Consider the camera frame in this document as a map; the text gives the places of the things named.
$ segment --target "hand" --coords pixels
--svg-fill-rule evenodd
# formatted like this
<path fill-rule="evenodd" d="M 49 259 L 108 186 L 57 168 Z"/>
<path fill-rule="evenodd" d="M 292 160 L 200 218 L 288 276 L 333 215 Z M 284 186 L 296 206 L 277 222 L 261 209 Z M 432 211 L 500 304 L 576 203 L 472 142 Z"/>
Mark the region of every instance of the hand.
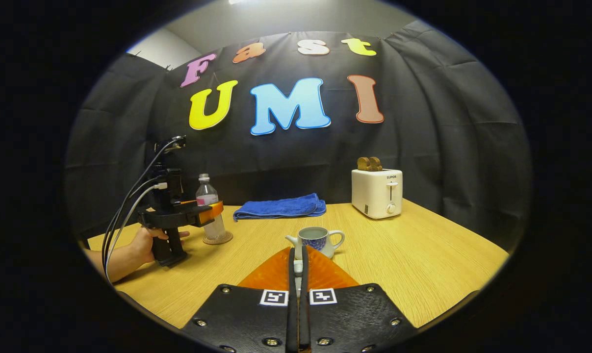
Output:
<path fill-rule="evenodd" d="M 181 238 L 189 236 L 189 232 L 187 231 L 180 232 L 179 234 Z M 134 236 L 132 243 L 129 245 L 129 247 L 132 248 L 134 256 L 136 256 L 141 263 L 145 264 L 154 261 L 154 254 L 152 254 L 153 237 L 163 240 L 169 239 L 169 237 L 160 229 L 141 227 Z"/>

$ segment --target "blue letter m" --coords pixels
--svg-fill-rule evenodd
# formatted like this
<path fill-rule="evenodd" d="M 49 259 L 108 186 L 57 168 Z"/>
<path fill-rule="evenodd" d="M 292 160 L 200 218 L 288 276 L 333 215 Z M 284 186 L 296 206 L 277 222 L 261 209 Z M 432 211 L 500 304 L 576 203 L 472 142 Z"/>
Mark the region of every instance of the blue letter m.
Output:
<path fill-rule="evenodd" d="M 286 98 L 278 87 L 268 83 L 250 90 L 257 101 L 256 123 L 250 129 L 253 135 L 271 134 L 276 130 L 276 125 L 269 121 L 271 110 L 276 121 L 284 130 L 289 129 L 291 121 L 300 107 L 300 117 L 296 120 L 296 126 L 300 129 L 314 129 L 331 125 L 331 119 L 324 115 L 322 100 L 320 98 L 319 78 L 303 78 L 298 80 L 289 98 Z"/>

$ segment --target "teapot spout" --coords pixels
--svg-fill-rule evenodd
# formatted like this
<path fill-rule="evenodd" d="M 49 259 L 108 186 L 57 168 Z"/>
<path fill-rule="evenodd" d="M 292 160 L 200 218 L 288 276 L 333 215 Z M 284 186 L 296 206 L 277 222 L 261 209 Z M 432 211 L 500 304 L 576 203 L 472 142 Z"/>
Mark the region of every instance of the teapot spout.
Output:
<path fill-rule="evenodd" d="M 294 248 L 298 247 L 298 238 L 294 238 L 289 235 L 285 235 L 285 239 L 289 240 L 292 244 L 294 244 Z"/>

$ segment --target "blue towel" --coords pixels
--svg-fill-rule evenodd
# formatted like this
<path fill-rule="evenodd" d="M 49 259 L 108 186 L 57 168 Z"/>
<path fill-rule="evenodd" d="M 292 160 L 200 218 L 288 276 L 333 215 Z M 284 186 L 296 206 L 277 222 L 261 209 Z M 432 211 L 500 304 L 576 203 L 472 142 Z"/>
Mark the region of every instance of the blue towel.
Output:
<path fill-rule="evenodd" d="M 295 199 L 277 201 L 248 201 L 233 213 L 232 218 L 238 219 L 275 219 L 283 217 L 317 217 L 327 212 L 327 204 L 313 193 Z"/>

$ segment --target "black fabric curtain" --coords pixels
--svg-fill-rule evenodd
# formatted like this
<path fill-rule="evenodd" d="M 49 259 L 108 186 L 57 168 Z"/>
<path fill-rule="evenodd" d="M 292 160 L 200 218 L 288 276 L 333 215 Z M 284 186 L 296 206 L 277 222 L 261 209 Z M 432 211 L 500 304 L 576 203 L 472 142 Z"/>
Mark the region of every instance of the black fabric curtain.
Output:
<path fill-rule="evenodd" d="M 368 49 L 377 54 L 353 53 L 341 42 L 348 38 L 369 42 Z M 300 54 L 297 43 L 303 39 L 323 40 L 331 51 Z M 263 54 L 232 62 L 237 50 L 256 42 L 263 43 Z M 180 87 L 186 65 L 166 73 L 129 55 L 98 83 L 80 111 L 74 127 L 78 137 L 72 138 L 68 154 L 68 202 L 77 232 L 95 229 L 112 217 L 150 155 L 147 145 L 186 135 L 187 147 L 168 163 L 183 169 L 183 189 L 190 198 L 199 185 L 197 176 L 209 173 L 225 204 L 311 192 L 327 203 L 350 202 L 350 171 L 357 158 L 377 156 L 384 168 L 403 171 L 404 198 L 505 250 L 522 234 L 531 193 L 524 128 L 497 79 L 450 38 L 414 22 L 385 40 L 296 32 L 235 43 L 213 53 L 217 58 L 186 87 Z M 349 75 L 376 81 L 383 123 L 357 121 L 359 101 Z M 134 78 L 133 84 L 128 77 Z M 256 99 L 250 90 L 273 83 L 287 97 L 298 80 L 309 77 L 323 80 L 321 102 L 331 125 L 298 129 L 292 123 L 282 129 L 274 121 L 274 132 L 253 136 Z M 219 100 L 215 88 L 229 80 L 238 84 L 224 120 L 208 129 L 192 129 L 191 96 L 211 88 L 205 109 L 211 114 Z M 296 111 L 293 122 L 299 114 Z"/>

